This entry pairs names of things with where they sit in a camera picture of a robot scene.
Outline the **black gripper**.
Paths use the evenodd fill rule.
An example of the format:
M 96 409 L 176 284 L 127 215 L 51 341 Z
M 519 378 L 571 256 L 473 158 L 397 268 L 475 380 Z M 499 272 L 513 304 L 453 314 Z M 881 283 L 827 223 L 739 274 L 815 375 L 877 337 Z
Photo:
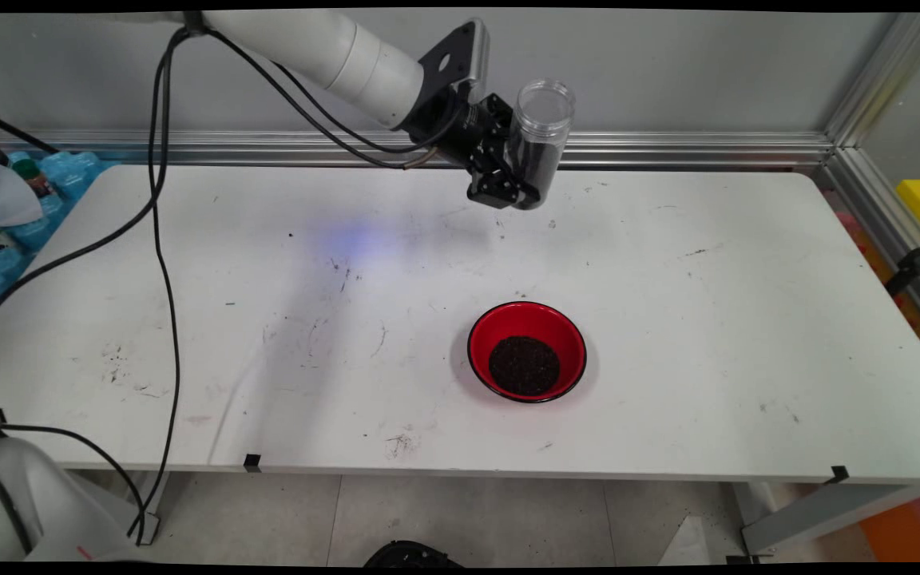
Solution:
M 435 147 L 471 175 L 468 200 L 497 210 L 534 210 L 541 204 L 540 190 L 503 156 L 518 146 L 514 109 L 496 93 L 472 102 L 472 92 L 471 84 L 448 86 L 409 113 L 399 128 L 416 145 Z

